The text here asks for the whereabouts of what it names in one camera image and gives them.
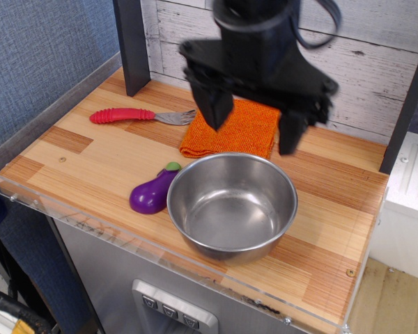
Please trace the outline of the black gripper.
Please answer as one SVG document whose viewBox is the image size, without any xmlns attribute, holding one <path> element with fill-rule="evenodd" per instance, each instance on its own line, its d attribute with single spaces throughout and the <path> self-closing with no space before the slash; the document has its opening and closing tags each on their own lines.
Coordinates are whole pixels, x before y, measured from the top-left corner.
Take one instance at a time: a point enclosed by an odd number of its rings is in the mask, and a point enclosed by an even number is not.
<svg viewBox="0 0 418 334">
<path fill-rule="evenodd" d="M 206 124 L 218 131 L 233 96 L 281 110 L 279 153 L 293 154 L 309 124 L 326 123 L 338 83 L 310 64 L 300 48 L 317 49 L 299 31 L 300 1 L 214 1 L 217 40 L 186 40 L 179 52 Z"/>
</svg>

